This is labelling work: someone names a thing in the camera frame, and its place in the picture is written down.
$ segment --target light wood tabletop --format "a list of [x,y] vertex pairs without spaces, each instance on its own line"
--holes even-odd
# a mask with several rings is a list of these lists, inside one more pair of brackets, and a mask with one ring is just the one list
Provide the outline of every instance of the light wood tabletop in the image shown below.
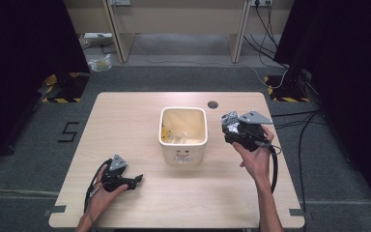
[[[211,109],[208,102],[218,108]],[[207,115],[208,142],[199,165],[169,165],[158,143],[159,119],[164,107],[200,107]],[[220,117],[231,111],[256,110],[270,118],[261,93],[164,92],[101,93],[71,162],[52,213],[52,227],[75,227],[83,215],[84,198],[99,166],[115,154],[128,162],[124,177],[144,174],[135,190],[117,197],[100,217],[101,228],[256,228],[259,224],[254,181],[240,167],[241,156],[226,143]],[[272,144],[279,146],[275,134]],[[302,216],[282,153],[278,155],[278,182],[274,198],[284,228],[299,228]]]

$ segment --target gray carpet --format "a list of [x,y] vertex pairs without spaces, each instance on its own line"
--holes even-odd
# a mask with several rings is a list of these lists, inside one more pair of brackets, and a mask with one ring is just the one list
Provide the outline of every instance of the gray carpet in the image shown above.
[[[256,71],[261,78],[283,74],[279,69]],[[266,87],[249,68],[113,67],[94,72],[80,103],[40,102],[15,143],[15,153],[0,157],[0,231],[72,231],[50,228],[44,212],[55,203],[96,96],[101,92],[137,91],[261,92],[267,97],[271,115],[319,108],[315,102],[271,101]],[[273,120],[280,126],[306,116]],[[347,162],[334,132],[324,125],[323,114],[312,121],[301,146],[307,231],[371,231],[369,187]],[[77,135],[72,143],[58,143],[71,137],[62,134],[67,122],[79,123],[69,126]],[[302,127],[277,129],[300,201],[298,146]]]

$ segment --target bin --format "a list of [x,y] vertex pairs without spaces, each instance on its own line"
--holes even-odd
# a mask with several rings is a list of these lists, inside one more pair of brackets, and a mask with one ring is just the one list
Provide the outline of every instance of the bin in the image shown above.
[[207,117],[202,108],[166,107],[161,110],[158,141],[168,164],[201,163],[207,140]]

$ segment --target person's right hand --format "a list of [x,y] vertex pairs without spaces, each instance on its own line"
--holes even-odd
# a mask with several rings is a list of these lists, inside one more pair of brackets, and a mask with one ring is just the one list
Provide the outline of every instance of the person's right hand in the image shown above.
[[[272,142],[274,137],[273,133],[268,128],[264,126],[261,127],[264,129],[267,140]],[[249,152],[243,147],[243,145],[237,142],[233,143],[233,147],[243,158],[243,162],[240,164],[240,167],[245,167],[256,183],[270,181],[271,152],[268,148],[259,147],[257,150]]]

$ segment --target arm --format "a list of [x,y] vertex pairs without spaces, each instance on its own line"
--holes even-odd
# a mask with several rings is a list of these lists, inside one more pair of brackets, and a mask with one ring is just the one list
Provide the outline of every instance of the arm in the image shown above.
[[[272,141],[274,135],[263,127],[268,141]],[[270,151],[266,148],[258,148],[248,152],[243,145],[233,143],[233,147],[243,158],[240,167],[245,167],[255,181],[258,192],[258,205],[260,210],[261,231],[283,231],[276,211],[275,202],[271,193],[270,184]]]
[[98,217],[109,207],[109,205],[113,202],[113,200],[123,191],[128,188],[128,185],[122,185],[116,190],[112,192],[108,192],[104,190],[100,179],[103,173],[103,170],[106,166],[104,166],[97,177],[97,184],[95,184],[95,188],[99,187],[98,192],[90,199],[89,204],[87,206],[86,212],[80,218],[79,224],[76,227],[76,232],[87,232],[93,226],[93,223],[98,219]]

